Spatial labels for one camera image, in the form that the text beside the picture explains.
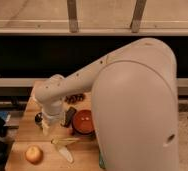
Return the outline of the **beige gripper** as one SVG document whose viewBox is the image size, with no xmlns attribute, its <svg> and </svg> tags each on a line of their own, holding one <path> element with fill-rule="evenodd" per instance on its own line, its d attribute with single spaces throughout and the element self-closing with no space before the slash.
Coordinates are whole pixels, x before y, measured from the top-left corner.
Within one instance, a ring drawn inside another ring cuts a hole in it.
<svg viewBox="0 0 188 171">
<path fill-rule="evenodd" d="M 49 135 L 51 132 L 54 131 L 58 123 L 59 123 L 58 117 L 44 115 L 42 120 L 43 134 Z"/>
</svg>

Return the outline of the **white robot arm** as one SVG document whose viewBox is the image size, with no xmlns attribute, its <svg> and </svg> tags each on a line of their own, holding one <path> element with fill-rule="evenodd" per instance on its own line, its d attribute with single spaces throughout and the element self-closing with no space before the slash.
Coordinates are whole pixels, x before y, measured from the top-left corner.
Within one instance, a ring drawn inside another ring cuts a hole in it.
<svg viewBox="0 0 188 171">
<path fill-rule="evenodd" d="M 91 93 L 95 132 L 107 171 L 179 171 L 177 64 L 164 42 L 142 38 L 66 78 L 35 90 L 50 117 L 61 98 Z"/>
</svg>

